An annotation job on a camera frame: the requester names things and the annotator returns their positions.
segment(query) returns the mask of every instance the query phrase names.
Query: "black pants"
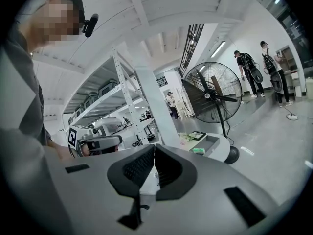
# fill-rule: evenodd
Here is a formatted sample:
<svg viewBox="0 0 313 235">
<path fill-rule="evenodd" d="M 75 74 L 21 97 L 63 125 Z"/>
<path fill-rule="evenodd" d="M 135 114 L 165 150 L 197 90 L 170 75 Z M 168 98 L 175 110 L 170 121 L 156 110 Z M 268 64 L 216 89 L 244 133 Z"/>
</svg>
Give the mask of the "black pants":
<svg viewBox="0 0 313 235">
<path fill-rule="evenodd" d="M 254 82 L 254 79 L 252 77 L 251 71 L 247 70 L 246 68 L 244 68 L 244 71 L 245 71 L 246 78 L 248 79 L 249 84 L 251 86 L 252 92 L 253 92 L 254 95 L 256 95 L 257 92 L 256 92 L 256 88 L 255 88 L 255 85 L 254 85 L 255 82 Z M 260 84 L 260 83 L 256 83 L 256 84 L 259 87 L 260 93 L 264 93 L 262 84 Z"/>
<path fill-rule="evenodd" d="M 289 93 L 288 93 L 287 82 L 286 82 L 284 71 L 283 70 L 278 70 L 277 72 L 280 74 L 280 77 L 282 78 L 285 99 L 286 99 L 286 103 L 288 103 L 289 102 Z M 282 101 L 283 95 L 280 94 L 280 92 L 276 92 L 276 94 L 277 94 L 277 97 L 278 97 L 278 102 L 280 104 L 283 103 L 283 101 Z"/>
<path fill-rule="evenodd" d="M 170 108 L 171 108 L 171 111 L 173 112 L 174 118 L 177 119 L 179 116 L 178 116 L 176 108 L 175 107 L 170 107 Z"/>
</svg>

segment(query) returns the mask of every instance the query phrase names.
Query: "white shirt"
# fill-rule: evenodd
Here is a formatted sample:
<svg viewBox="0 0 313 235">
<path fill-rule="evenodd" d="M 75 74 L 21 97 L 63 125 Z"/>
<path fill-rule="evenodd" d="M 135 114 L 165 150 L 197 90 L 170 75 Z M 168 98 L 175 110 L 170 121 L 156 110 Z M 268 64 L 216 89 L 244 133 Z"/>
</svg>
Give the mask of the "white shirt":
<svg viewBox="0 0 313 235">
<path fill-rule="evenodd" d="M 168 104 L 169 104 L 170 107 L 175 107 L 175 104 L 174 104 L 174 97 L 173 97 L 173 96 L 167 95 L 167 96 L 166 96 L 166 101 L 168 102 Z"/>
<path fill-rule="evenodd" d="M 265 49 L 262 49 L 262 52 L 263 52 L 263 55 L 267 54 L 267 48 Z M 271 49 L 271 48 L 268 48 L 268 55 L 272 57 L 272 59 L 274 59 L 274 62 L 276 63 L 276 66 L 277 66 L 277 70 L 281 70 L 282 68 L 280 67 L 280 64 L 275 60 L 275 56 L 277 56 L 277 53 Z"/>
</svg>

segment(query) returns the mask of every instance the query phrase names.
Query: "neck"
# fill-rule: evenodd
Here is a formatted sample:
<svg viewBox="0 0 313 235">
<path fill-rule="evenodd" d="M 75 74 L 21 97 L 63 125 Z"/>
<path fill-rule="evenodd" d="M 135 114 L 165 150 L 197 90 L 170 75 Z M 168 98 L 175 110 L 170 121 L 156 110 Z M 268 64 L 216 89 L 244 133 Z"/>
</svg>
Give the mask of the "neck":
<svg viewBox="0 0 313 235">
<path fill-rule="evenodd" d="M 35 49 L 43 47 L 45 42 L 41 36 L 41 31 L 36 29 L 31 19 L 19 26 L 20 33 L 27 41 L 28 52 L 33 52 Z"/>
</svg>

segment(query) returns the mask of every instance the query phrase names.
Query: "fan base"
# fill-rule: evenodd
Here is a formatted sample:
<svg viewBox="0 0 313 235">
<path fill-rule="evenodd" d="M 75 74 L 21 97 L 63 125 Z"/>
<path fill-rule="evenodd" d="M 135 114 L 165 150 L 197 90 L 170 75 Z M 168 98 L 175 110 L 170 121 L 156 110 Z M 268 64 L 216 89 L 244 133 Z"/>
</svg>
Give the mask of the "fan base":
<svg viewBox="0 0 313 235">
<path fill-rule="evenodd" d="M 224 163 L 228 165 L 235 163 L 239 159 L 239 155 L 240 155 L 239 150 L 234 146 L 230 146 L 229 155 L 227 159 L 224 161 Z"/>
</svg>

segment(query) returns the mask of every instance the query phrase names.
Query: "shoe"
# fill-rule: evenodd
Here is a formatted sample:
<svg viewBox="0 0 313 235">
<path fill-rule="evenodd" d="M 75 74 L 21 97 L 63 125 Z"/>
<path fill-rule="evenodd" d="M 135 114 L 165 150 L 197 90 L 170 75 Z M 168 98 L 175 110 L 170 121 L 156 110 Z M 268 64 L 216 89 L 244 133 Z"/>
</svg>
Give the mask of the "shoe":
<svg viewBox="0 0 313 235">
<path fill-rule="evenodd" d="M 292 104 L 293 104 L 293 102 L 289 100 L 289 102 L 286 103 L 285 106 L 291 106 Z"/>
</svg>

